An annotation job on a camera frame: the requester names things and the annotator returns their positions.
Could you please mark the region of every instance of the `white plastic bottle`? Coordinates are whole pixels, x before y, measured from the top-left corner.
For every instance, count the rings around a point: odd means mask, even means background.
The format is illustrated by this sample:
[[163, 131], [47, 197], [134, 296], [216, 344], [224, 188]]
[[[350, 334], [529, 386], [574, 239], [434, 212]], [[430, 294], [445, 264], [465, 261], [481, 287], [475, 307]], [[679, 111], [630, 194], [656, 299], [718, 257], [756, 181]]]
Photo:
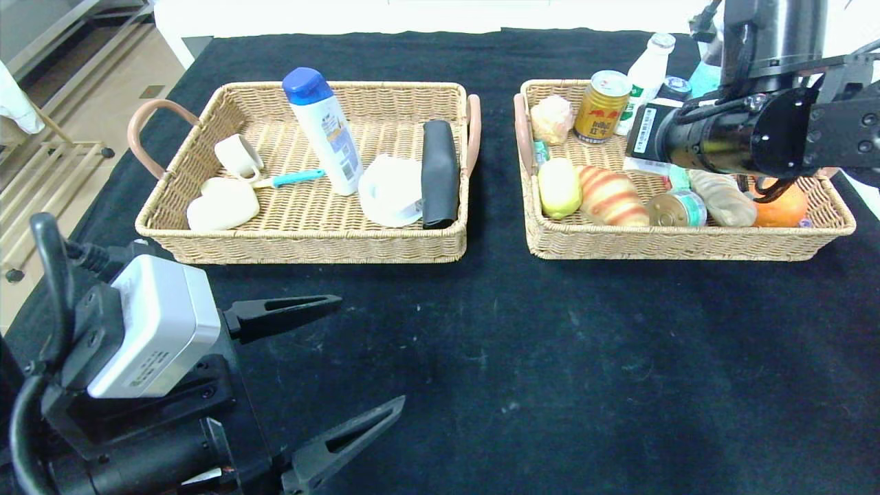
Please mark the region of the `white plastic bottle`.
[[614, 134], [625, 136], [633, 128], [635, 112], [645, 103], [653, 100], [666, 79], [666, 65], [669, 54], [675, 48], [675, 37], [667, 33], [654, 33], [648, 40], [648, 47], [627, 72], [633, 90], [629, 93], [627, 109], [620, 116]]
[[342, 106], [324, 76], [315, 69], [297, 67], [284, 78], [282, 87], [334, 193], [348, 196], [357, 191], [363, 165]]

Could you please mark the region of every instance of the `yellow fruit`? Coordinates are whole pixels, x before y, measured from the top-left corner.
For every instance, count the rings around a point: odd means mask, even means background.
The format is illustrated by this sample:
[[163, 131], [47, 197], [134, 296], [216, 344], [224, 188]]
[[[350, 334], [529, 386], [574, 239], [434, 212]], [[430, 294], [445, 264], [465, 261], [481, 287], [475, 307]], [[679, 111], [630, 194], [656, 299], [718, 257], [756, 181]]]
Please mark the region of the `yellow fruit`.
[[[769, 188], [776, 179], [766, 179], [761, 184], [763, 188]], [[752, 185], [752, 194], [762, 197]], [[807, 216], [807, 195], [803, 193], [797, 184], [792, 185], [782, 193], [776, 201], [771, 203], [755, 203], [758, 208], [758, 216], [755, 218], [756, 227], [797, 227], [797, 224]]]
[[559, 220], [577, 211], [581, 205], [581, 183], [569, 159], [551, 159], [538, 171], [541, 209], [550, 218]]

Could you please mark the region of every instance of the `blue toothbrush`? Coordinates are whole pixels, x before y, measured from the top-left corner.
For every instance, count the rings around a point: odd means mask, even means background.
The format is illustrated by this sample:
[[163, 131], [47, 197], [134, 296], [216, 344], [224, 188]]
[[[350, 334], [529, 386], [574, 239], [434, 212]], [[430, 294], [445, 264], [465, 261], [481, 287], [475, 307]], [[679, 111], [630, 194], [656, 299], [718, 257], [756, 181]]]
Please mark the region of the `blue toothbrush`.
[[325, 175], [324, 171], [320, 168], [316, 168], [314, 170], [304, 170], [303, 172], [295, 172], [293, 174], [285, 174], [279, 175], [277, 177], [269, 177], [268, 179], [263, 179], [262, 181], [256, 181], [253, 184], [253, 188], [275, 188], [278, 189], [281, 186], [285, 186], [287, 184], [295, 184], [297, 182], [302, 181], [311, 181], [313, 179], [319, 179]]

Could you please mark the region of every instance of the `pink basket handle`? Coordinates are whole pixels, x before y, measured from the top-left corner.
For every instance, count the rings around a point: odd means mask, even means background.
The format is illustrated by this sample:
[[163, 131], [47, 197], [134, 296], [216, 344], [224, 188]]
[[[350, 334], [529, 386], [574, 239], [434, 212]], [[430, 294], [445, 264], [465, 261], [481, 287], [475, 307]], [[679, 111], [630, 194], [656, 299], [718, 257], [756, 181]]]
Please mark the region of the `pink basket handle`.
[[517, 148], [519, 149], [519, 159], [523, 160], [526, 172], [531, 174], [535, 160], [535, 151], [532, 141], [532, 126], [529, 125], [529, 118], [525, 113], [525, 97], [522, 93], [517, 93], [513, 97], [513, 117], [514, 126], [517, 130]]
[[467, 176], [470, 177], [473, 168], [477, 165], [477, 155], [480, 154], [480, 135], [483, 131], [480, 97], [475, 94], [467, 97], [467, 121]]
[[165, 170], [161, 165], [156, 163], [156, 160], [154, 160], [143, 146], [141, 146], [141, 129], [143, 129], [143, 125], [147, 122], [153, 112], [159, 108], [173, 110], [175, 114], [180, 115], [193, 125], [198, 125], [199, 123], [198, 117], [171, 100], [160, 99], [147, 101], [135, 111], [134, 115], [131, 116], [131, 120], [128, 121], [128, 147], [131, 148], [131, 152], [141, 161], [143, 166], [145, 166], [157, 179], [161, 179], [162, 176], [165, 175]]

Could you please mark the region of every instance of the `black table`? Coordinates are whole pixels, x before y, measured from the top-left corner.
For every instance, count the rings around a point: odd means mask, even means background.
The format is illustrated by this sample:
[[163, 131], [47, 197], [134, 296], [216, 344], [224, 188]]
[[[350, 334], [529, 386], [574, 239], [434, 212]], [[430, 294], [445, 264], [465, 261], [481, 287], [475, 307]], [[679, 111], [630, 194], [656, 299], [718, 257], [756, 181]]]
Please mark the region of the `black table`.
[[[880, 231], [859, 222], [809, 262], [546, 262], [525, 245], [511, 98], [530, 78], [625, 71], [648, 33], [505, 30], [214, 40], [170, 97], [201, 111], [232, 81], [298, 65], [331, 79], [456, 81], [483, 101], [461, 262], [209, 266], [216, 302], [336, 293], [306, 336], [241, 349], [274, 446], [396, 395], [403, 418], [334, 479], [339, 493], [880, 491]], [[695, 46], [678, 38], [670, 73]], [[187, 133], [159, 114], [167, 163]], [[77, 240], [124, 245], [155, 181], [128, 153]], [[38, 287], [8, 338], [32, 356]]]

